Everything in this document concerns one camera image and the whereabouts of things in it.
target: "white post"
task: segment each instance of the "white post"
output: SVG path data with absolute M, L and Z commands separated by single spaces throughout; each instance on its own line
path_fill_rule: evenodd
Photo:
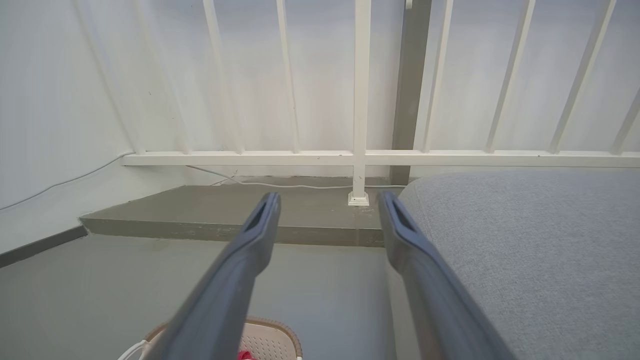
M 118 80 L 116 70 L 113 68 L 113 64 L 111 64 L 107 51 L 102 44 L 98 29 L 95 27 L 95 21 L 91 15 L 91 10 L 88 8 L 88 3 L 83 0 L 74 0 L 73 4 L 80 19 L 80 24 L 89 41 L 89 45 L 91 46 L 91 50 L 93 51 L 93 55 L 102 72 L 107 93 L 111 96 L 115 110 L 124 127 L 129 144 L 136 154 L 144 154 L 145 148 L 140 139 L 136 121 L 131 114 L 131 104 L 127 101 L 127 96 L 122 90 L 122 85 Z
M 218 28 L 216 8 L 213 5 L 213 0 L 203 0 L 202 3 L 204 5 L 205 16 L 207 17 L 207 27 L 209 28 L 209 38 L 211 39 L 213 55 L 216 59 L 220 95 L 222 96 L 222 106 L 225 109 L 225 127 L 228 133 L 228 146 L 236 153 L 242 154 L 244 152 L 244 145 L 237 129 L 236 104 L 234 103 L 231 87 L 227 83 L 227 76 L 225 74 L 222 58 L 222 40 L 220 38 L 220 29 Z
M 564 130 L 566 129 L 569 121 L 572 119 L 572 113 L 575 103 L 580 99 L 580 96 L 582 95 L 582 84 L 584 80 L 591 74 L 593 63 L 595 62 L 596 57 L 598 56 L 598 52 L 600 51 L 602 39 L 604 39 L 604 35 L 607 32 L 607 26 L 609 25 L 609 20 L 611 20 L 611 13 L 613 12 L 613 8 L 615 6 L 616 0 L 608 0 L 607 6 L 603 8 L 598 19 L 596 20 L 595 25 L 593 26 L 593 29 L 591 30 L 591 35 L 589 36 L 587 47 L 584 50 L 580 65 L 578 66 L 578 73 L 575 75 L 573 85 L 571 86 L 571 90 L 569 91 L 569 97 L 566 100 L 566 104 L 564 105 L 562 115 L 560 115 L 560 121 L 558 121 L 554 137 L 551 139 L 551 144 L 549 145 L 549 152 L 551 152 L 552 154 L 557 154 L 560 151 L 560 145 L 562 144 Z
M 367 152 L 367 107 L 369 96 L 369 41 L 371 38 L 371 0 L 355 0 L 355 69 L 353 77 L 353 191 L 349 205 L 369 206 L 364 191 Z
M 620 155 L 625 148 L 625 142 L 627 140 L 627 135 L 629 135 L 629 131 L 631 127 L 634 125 L 634 122 L 638 118 L 638 114 L 640 113 L 640 89 L 636 93 L 636 98 L 634 102 L 631 103 L 631 107 L 627 112 L 627 116 L 625 117 L 625 121 L 620 126 L 620 130 L 618 131 L 618 135 L 616 139 L 613 141 L 613 146 L 611 147 L 611 154 Z
M 529 26 L 531 25 L 531 17 L 533 16 L 533 8 L 535 5 L 536 0 L 525 0 L 522 13 L 520 14 L 520 21 L 518 22 L 516 35 L 513 38 L 513 46 L 511 47 L 507 71 L 504 74 L 504 81 L 502 82 L 502 90 L 500 90 L 500 97 L 495 107 L 493 122 L 491 123 L 489 136 L 486 141 L 486 146 L 484 147 L 484 150 L 489 153 L 493 153 L 495 150 L 493 143 L 504 114 L 504 105 L 508 104 L 511 94 L 513 93 L 513 78 L 518 74 L 518 68 L 520 66 L 520 60 L 522 59 L 522 53 L 524 52 L 524 45 L 527 41 L 527 34 L 529 34 Z
M 433 114 L 436 112 L 438 101 L 440 100 L 440 87 L 442 86 L 442 75 L 444 73 L 444 60 L 447 54 L 447 43 L 449 41 L 449 28 L 451 27 L 452 11 L 453 0 L 445 0 L 442 26 L 440 28 L 440 39 L 438 39 L 438 49 L 436 50 L 436 65 L 433 73 L 433 81 L 431 82 L 427 124 L 424 128 L 424 152 L 429 152 L 431 148 L 431 132 L 429 131 L 429 127 L 433 121 Z
M 162 73 L 161 79 L 164 85 L 164 89 L 167 93 L 167 98 L 173 103 L 177 113 L 175 116 L 177 118 L 172 118 L 173 124 L 177 134 L 178 134 L 178 144 L 180 145 L 180 149 L 183 153 L 189 154 L 191 152 L 191 145 L 189 144 L 189 135 L 187 134 L 187 124 L 184 121 L 184 117 L 182 115 L 182 105 L 178 100 L 178 96 L 176 95 L 175 86 L 172 81 L 171 74 L 167 69 L 165 62 L 163 61 L 163 54 L 161 52 L 160 41 L 155 36 L 155 31 L 150 27 L 150 22 L 148 19 L 148 8 L 145 4 L 142 4 L 146 0 L 137 0 L 136 1 L 136 10 L 138 11 L 138 18 L 140 20 L 140 27 L 144 33 L 145 39 L 149 43 L 151 51 L 154 55 L 156 63 L 160 68 L 160 72 Z
M 284 61 L 284 78 L 287 85 L 287 100 L 289 101 L 289 120 L 293 136 L 293 152 L 300 153 L 300 135 L 298 133 L 298 117 L 296 115 L 296 98 L 293 94 L 293 77 L 291 76 L 291 60 L 289 58 L 289 42 L 287 41 L 287 13 L 284 0 L 276 0 L 278 5 L 278 25 L 280 26 L 280 43 L 282 45 L 282 59 Z

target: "gray couch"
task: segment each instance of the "gray couch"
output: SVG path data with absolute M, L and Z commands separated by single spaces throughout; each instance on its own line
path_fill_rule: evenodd
M 446 174 L 400 199 L 517 358 L 640 358 L 640 171 Z

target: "wire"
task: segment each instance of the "wire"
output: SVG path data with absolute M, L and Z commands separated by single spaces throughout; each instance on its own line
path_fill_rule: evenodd
M 80 175 L 80 176 L 78 176 L 78 177 L 74 177 L 74 178 L 73 178 L 73 179 L 71 179 L 71 180 L 67 180 L 67 181 L 63 181 L 62 183 L 58 183 L 58 184 L 51 185 L 50 187 L 48 187 L 48 188 L 46 188 L 46 189 L 42 190 L 41 192 L 39 192 L 39 193 L 37 193 L 37 194 L 35 194 L 35 195 L 29 196 L 28 198 L 26 198 L 26 199 L 22 199 L 22 200 L 20 200 L 20 201 L 18 201 L 18 202 L 14 202 L 13 204 L 11 204 L 11 205 L 9 205 L 9 206 L 5 206 L 5 207 L 3 207 L 3 208 L 0 208 L 0 211 L 2 211 L 2 210 L 4 210 L 4 209 L 8 209 L 8 208 L 13 207 L 13 206 L 16 206 L 16 205 L 18 205 L 18 204 L 22 204 L 23 202 L 25 202 L 25 201 L 27 201 L 27 200 L 31 200 L 31 199 L 33 199 L 34 197 L 36 197 L 36 196 L 38 196 L 38 195 L 40 195 L 40 194 L 42 194 L 42 193 L 44 193 L 44 192 L 47 192 L 47 191 L 49 191 L 49 190 L 51 190 L 51 189 L 55 188 L 56 186 L 60 186 L 60 185 L 66 184 L 66 183 L 70 183 L 70 182 L 72 182 L 72 181 L 75 181 L 75 180 L 80 179 L 81 177 L 85 177 L 85 176 L 91 175 L 91 174 L 93 174 L 94 172 L 96 172 L 96 171 L 98 171 L 98 170 L 102 170 L 103 168 L 106 168 L 107 166 L 109 166 L 109 165 L 113 164 L 114 162 L 118 161 L 120 158 L 123 158 L 124 156 L 131 155 L 131 154 L 134 154 L 134 152 L 125 152 L 124 154 L 119 155 L 117 158 L 115 158 L 115 159 L 113 159 L 113 160 L 109 161 L 108 163 L 104 164 L 103 166 L 101 166 L 101 167 L 99 167 L 99 168 L 97 168 L 97 169 L 95 169 L 95 170 L 92 170 L 92 171 L 90 171 L 90 172 L 88 172 L 88 173 L 86 173 L 86 174 Z
M 212 170 L 207 170 L 204 168 L 199 168 L 199 167 L 194 167 L 191 165 L 186 165 L 187 167 L 190 168 L 194 168 L 196 170 L 200 170 L 200 171 L 204 171 L 204 172 L 208 172 L 210 174 L 215 174 L 218 176 L 222 176 L 222 177 L 226 177 L 227 179 L 231 180 L 231 181 L 235 181 L 236 183 L 240 184 L 240 185 L 263 185 L 263 186 L 270 186 L 272 188 L 308 188 L 308 189 L 350 189 L 352 186 L 351 185 L 346 185 L 346 186 L 310 186 L 310 185 L 274 185 L 274 184 L 266 184 L 266 183 L 244 183 L 242 181 L 238 181 L 236 179 L 234 179 L 233 177 L 230 176 L 226 176 L 225 174 L 221 174 L 219 172 L 215 172 Z M 366 188 L 404 188 L 406 187 L 406 185 L 365 185 Z

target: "baseboard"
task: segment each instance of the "baseboard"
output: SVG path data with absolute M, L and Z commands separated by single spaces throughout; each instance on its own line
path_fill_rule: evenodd
M 0 268 L 11 265 L 13 263 L 17 263 L 20 260 L 30 258 L 31 256 L 39 254 L 45 250 L 49 250 L 53 247 L 62 245 L 71 240 L 75 240 L 86 235 L 86 229 L 83 226 L 78 226 L 74 227 L 73 229 L 63 231 L 60 234 L 55 234 L 48 238 L 30 243 L 29 245 L 25 245 L 9 252 L 5 252 L 4 254 L 0 254 Z

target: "beige basket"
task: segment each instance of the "beige basket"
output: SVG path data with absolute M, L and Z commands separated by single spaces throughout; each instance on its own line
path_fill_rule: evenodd
M 153 346 L 166 323 L 151 330 L 145 338 L 130 347 L 118 360 L 142 360 Z M 295 332 L 281 322 L 267 318 L 249 316 L 244 323 L 242 340 L 238 351 L 249 351 L 257 360 L 302 360 L 300 340 Z

